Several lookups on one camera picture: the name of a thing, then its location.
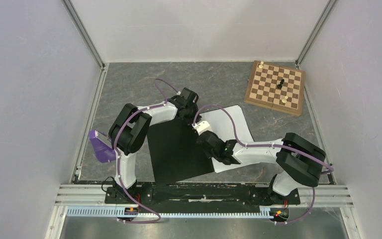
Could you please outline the white paper sheet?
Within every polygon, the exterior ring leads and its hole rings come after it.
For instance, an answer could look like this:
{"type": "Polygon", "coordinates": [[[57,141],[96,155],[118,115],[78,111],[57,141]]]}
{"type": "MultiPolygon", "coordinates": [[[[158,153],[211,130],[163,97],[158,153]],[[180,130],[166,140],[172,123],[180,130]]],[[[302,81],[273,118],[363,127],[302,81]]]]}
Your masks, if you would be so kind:
{"type": "MultiPolygon", "coordinates": [[[[242,142],[253,142],[254,139],[251,135],[247,125],[242,108],[238,105],[226,107],[225,110],[231,115],[237,132],[238,138],[242,142]]],[[[233,125],[230,118],[225,112],[220,109],[211,110],[200,114],[202,120],[205,120],[211,126],[212,131],[223,141],[235,139],[233,125]]],[[[241,164],[224,165],[212,158],[214,172],[221,173],[227,170],[237,169],[247,165],[254,164],[252,162],[245,162],[241,164]]]]}

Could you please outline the black blue file folder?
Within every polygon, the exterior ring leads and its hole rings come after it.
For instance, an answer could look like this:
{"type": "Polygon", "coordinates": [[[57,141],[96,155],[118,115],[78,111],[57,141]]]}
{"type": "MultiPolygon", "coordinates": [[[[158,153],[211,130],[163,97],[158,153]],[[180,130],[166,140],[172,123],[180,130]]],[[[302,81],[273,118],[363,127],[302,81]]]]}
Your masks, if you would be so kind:
{"type": "Polygon", "coordinates": [[[198,134],[183,119],[173,119],[149,127],[147,140],[157,185],[214,172],[212,159],[197,144],[198,134]]]}

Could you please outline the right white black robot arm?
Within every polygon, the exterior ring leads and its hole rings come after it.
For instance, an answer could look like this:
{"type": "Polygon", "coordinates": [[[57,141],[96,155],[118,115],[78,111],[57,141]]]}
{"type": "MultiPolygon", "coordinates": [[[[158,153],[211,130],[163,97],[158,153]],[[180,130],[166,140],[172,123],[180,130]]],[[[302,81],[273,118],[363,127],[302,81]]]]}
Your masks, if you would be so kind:
{"type": "Polygon", "coordinates": [[[203,132],[197,144],[208,158],[223,165],[276,164],[282,173],[275,176],[267,190],[273,203],[282,202],[292,190],[317,187],[325,167],[325,152],[295,133],[270,142],[223,141],[211,131],[203,132]]]}

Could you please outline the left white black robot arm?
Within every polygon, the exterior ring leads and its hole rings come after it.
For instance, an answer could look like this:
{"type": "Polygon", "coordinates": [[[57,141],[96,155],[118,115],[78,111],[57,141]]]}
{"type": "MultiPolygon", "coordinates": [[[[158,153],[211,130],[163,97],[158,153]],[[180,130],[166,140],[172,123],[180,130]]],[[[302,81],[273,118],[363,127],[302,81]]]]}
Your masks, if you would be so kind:
{"type": "Polygon", "coordinates": [[[124,105],[108,132],[115,153],[115,180],[120,186],[117,197],[122,202],[135,200],[136,154],[146,139],[156,182],[169,184],[195,176],[186,167],[201,155],[195,142],[197,133],[191,127],[192,120],[199,117],[198,99],[196,92],[183,88],[158,104],[124,105]]]}

